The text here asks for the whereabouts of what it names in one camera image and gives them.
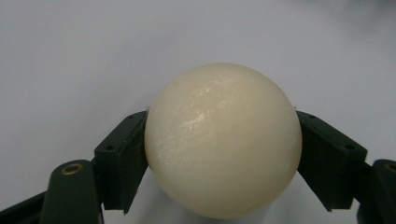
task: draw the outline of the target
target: white ball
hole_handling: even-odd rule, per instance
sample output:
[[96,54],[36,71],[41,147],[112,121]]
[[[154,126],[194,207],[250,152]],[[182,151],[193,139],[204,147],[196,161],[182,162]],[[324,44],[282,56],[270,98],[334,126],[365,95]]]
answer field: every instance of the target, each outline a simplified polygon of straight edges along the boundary
[[285,93],[245,66],[213,63],[174,79],[148,113],[151,171],[172,199],[205,217],[271,203],[296,173],[300,123]]

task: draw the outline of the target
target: sphere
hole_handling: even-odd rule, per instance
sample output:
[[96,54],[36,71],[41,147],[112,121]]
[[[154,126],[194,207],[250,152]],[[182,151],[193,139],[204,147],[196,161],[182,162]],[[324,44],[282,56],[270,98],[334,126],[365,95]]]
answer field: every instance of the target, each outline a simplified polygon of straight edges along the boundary
[[194,213],[235,218],[270,204],[296,173],[300,123],[285,93],[242,65],[212,63],[175,78],[148,112],[148,165]]

